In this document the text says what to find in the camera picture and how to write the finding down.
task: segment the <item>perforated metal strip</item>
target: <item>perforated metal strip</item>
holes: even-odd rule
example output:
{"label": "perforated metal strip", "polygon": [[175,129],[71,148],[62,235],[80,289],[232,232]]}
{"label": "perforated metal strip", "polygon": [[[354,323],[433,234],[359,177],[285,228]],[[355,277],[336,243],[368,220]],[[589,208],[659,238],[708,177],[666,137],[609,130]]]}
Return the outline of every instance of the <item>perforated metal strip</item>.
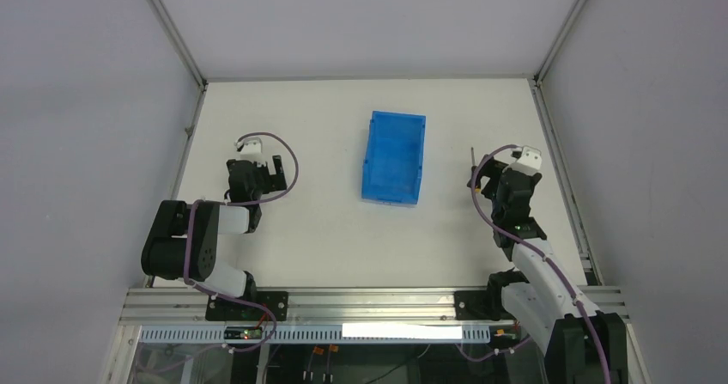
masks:
{"label": "perforated metal strip", "polygon": [[[255,344],[256,339],[224,339],[226,326],[145,326],[140,341],[148,344]],[[456,344],[488,343],[487,326],[463,326],[463,339],[346,338],[342,326],[279,326],[270,344]]]}

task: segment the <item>white tabletop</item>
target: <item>white tabletop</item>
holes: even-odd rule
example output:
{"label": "white tabletop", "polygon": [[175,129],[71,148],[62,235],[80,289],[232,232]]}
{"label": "white tabletop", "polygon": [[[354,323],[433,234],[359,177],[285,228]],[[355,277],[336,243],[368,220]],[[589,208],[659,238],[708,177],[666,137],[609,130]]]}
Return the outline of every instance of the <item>white tabletop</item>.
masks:
{"label": "white tabletop", "polygon": [[[361,199],[361,165],[373,110],[427,116],[417,206]],[[465,183],[478,160],[506,143],[543,152],[532,215],[572,280],[585,283],[546,140],[525,79],[212,83],[200,114],[179,199],[222,200],[233,142],[254,131],[283,138],[300,162],[286,197],[263,205],[258,230],[221,236],[218,259],[270,287],[455,287],[484,285],[512,268],[477,215]],[[270,138],[264,155],[283,157]],[[507,162],[507,155],[499,156]],[[482,199],[490,211],[489,201]]]}

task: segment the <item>white light strip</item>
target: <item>white light strip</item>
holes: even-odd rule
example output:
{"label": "white light strip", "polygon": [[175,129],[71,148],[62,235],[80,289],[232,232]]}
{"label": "white light strip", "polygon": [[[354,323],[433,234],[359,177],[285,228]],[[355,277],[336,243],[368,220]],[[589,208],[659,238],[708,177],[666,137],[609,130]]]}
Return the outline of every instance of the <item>white light strip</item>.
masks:
{"label": "white light strip", "polygon": [[345,338],[463,339],[461,326],[415,326],[395,323],[345,323]]}

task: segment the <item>blue container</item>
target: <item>blue container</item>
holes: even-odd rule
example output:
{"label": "blue container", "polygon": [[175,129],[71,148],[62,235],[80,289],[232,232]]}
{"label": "blue container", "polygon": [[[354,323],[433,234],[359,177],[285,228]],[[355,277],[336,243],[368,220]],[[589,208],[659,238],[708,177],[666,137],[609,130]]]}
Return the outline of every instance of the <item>blue container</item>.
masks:
{"label": "blue container", "polygon": [[372,112],[361,197],[394,204],[417,204],[424,150],[424,116]]}

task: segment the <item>gray wall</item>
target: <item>gray wall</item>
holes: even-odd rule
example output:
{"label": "gray wall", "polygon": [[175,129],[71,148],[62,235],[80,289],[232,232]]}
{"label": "gray wall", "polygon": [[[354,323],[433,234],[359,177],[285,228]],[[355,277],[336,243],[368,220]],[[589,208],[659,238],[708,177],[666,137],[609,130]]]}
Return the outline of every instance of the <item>gray wall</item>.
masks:
{"label": "gray wall", "polygon": [[0,375],[95,382],[196,86],[146,0],[0,0]]}
{"label": "gray wall", "polygon": [[656,383],[727,382],[728,0],[590,0],[544,84]]}
{"label": "gray wall", "polygon": [[164,0],[208,79],[532,74],[574,0]]}

